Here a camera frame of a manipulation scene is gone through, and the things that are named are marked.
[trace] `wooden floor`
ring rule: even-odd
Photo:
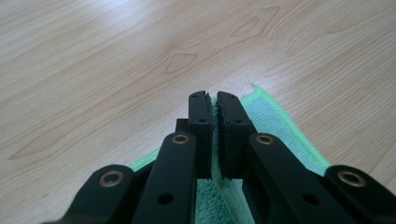
[[[188,95],[272,94],[332,163],[396,193],[396,1],[0,3],[0,220],[61,217]]]

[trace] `wood grain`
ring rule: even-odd
[[[63,215],[160,145],[187,96],[262,86],[396,193],[395,1],[1,1],[0,220]]]

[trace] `mounting hole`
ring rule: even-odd
[[[185,144],[189,141],[189,137],[184,134],[176,135],[172,138],[172,141],[176,144]]]
[[[339,171],[338,178],[350,186],[362,188],[366,186],[366,181],[359,175],[350,171]]]
[[[100,177],[99,184],[104,188],[112,188],[122,182],[123,177],[121,171],[109,171]]]
[[[271,145],[274,142],[274,139],[268,135],[259,135],[257,136],[256,140],[265,145]]]
[[[158,203],[162,205],[168,205],[173,201],[173,195],[170,193],[164,193],[160,196],[158,196]]]
[[[320,200],[318,199],[317,196],[313,194],[304,194],[303,199],[306,203],[309,203],[311,205],[318,205],[320,204]]]

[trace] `towel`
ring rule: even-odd
[[[305,165],[319,175],[330,166],[309,142],[283,107],[267,92],[253,85],[254,92],[241,99],[242,106],[259,133],[270,133],[280,138],[290,151]],[[216,99],[212,98],[215,123],[217,123]],[[254,223],[248,203],[242,191],[242,180],[221,178],[219,168],[219,130],[213,133],[212,177],[198,180],[195,223]],[[158,155],[158,149],[130,167],[138,170]]]

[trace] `teal microfiber cloth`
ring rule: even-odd
[[[282,106],[257,85],[254,92],[241,100],[247,115],[259,133],[280,138],[309,170],[323,175],[330,164],[297,127]],[[216,99],[212,99],[217,123]],[[198,180],[195,223],[254,223],[242,191],[242,180],[222,179],[219,168],[219,131],[213,135],[212,180]],[[131,164],[133,170],[155,160],[158,150]]]

